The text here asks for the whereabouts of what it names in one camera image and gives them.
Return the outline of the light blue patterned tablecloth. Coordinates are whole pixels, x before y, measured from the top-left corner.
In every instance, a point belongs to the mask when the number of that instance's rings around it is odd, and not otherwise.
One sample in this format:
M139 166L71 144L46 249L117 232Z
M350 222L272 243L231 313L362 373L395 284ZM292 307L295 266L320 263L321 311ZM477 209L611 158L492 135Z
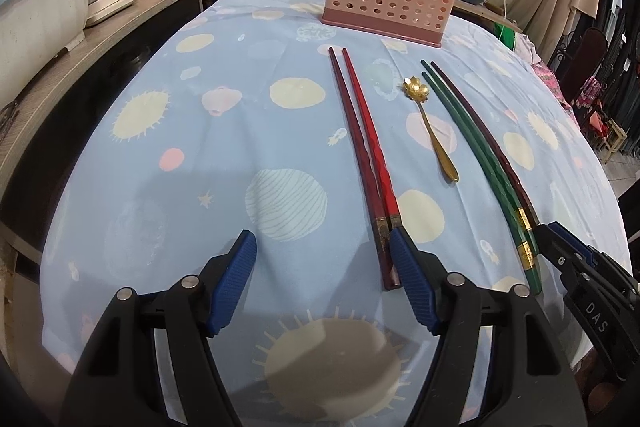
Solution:
M55 211L42 343L72 371L115 291L161 291L256 235L252 277L212 341L247 426L400 426L436 339L384 291L329 57L346 48L400 214L422 251L475 284L525 282L484 172L436 96L401 91L434 61L473 105L541 221L624 267L617 198L533 69L450 18L439 48L320 22L324 0L219 0L175 33L108 110Z

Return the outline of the maroon chopstick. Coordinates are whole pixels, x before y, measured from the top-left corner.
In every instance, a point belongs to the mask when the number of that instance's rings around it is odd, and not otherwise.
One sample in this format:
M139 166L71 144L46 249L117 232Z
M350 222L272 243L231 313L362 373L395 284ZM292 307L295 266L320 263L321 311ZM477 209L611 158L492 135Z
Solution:
M501 146L498 144L497 140L494 138L490 130L486 127L486 124L484 123L483 119L480 118L480 116L478 116L478 114L476 113L476 110L471 105L471 103L465 98L465 96L460 92L460 90L454 85L454 83L446 75L446 72L444 72L434 61L431 61L431 66L434 68L434 71L437 72L437 75L439 75L439 77L442 78L442 80L444 80L444 83L446 83L449 90L456 96L458 101L465 108L466 113L468 113L472 118L472 121L474 121L474 124L477 127L477 129L480 130L480 133L484 136L484 139L487 142L488 146L491 148L492 153L494 153L494 155L500 162L500 165L504 173L508 177L513 187L513 190L516 193L516 196L518 196L518 201L520 202L521 207L523 208L526 214L528 223L533 228L536 228L536 226L539 225L539 219L535 211L535 208L532 204L532 201L528 197L526 191L524 190L524 187L521 184L520 178L513 170L510 160L506 157L506 155L504 155Z

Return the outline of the bright red chopstick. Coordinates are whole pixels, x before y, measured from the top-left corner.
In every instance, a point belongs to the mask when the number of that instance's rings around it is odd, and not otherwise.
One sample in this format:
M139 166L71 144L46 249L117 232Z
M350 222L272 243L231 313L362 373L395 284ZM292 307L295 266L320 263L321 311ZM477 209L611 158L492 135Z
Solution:
M381 251L378 255L378 260L380 260L381 265L383 287L386 291L390 291L401 286L392 257L390 257L390 232L402 225L400 211L393 190L392 179L390 179L390 173L378 139L378 132L376 132L355 66L352 64L352 59L346 48L342 49L342 54L349 81L352 85L352 93L358 107L359 116L357 120L360 133L363 135L363 150L366 151L367 156L367 173L370 173L370 178L375 188L373 202L380 207L380 210L375 211L372 223L376 236L380 239Z

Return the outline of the pink floral cloth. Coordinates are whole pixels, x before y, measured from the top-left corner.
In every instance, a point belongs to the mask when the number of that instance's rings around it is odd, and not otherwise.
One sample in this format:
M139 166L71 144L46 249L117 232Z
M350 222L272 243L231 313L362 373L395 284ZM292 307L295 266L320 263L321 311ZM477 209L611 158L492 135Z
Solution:
M539 61L534 63L532 65L532 69L537 77L551 91L553 96L556 98L556 101L558 101L563 108L569 110L575 105L575 102L579 96L579 92L572 92L570 93L570 98L565 98L558 78L556 78L555 73L552 72L552 70L546 65L545 62Z

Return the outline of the white plastic tub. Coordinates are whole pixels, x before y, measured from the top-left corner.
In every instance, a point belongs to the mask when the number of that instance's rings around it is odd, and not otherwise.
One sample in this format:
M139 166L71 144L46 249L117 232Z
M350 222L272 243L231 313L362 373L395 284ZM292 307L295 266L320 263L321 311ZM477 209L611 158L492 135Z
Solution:
M62 49L84 40L88 0L1 0L1 105Z

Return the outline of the dark red chopstick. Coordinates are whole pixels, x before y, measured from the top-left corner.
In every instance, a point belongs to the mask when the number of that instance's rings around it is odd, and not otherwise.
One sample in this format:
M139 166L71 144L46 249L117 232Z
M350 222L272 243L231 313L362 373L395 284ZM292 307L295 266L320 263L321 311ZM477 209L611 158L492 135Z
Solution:
M347 121L348 131L352 137L352 145L354 146L357 158L360 179L362 183L364 197L366 198L371 228L378 254L378 264L381 270L381 279L383 288L391 291L400 286L400 282L395 272L390 250L388 249L388 240L390 239L390 228L383 208L382 198L378 194L378 184L376 184L375 175L371 166L371 159L367 151L366 143L356 115L352 100L345 83L340 64L338 64L332 46L329 47L329 57L331 60L334 77Z

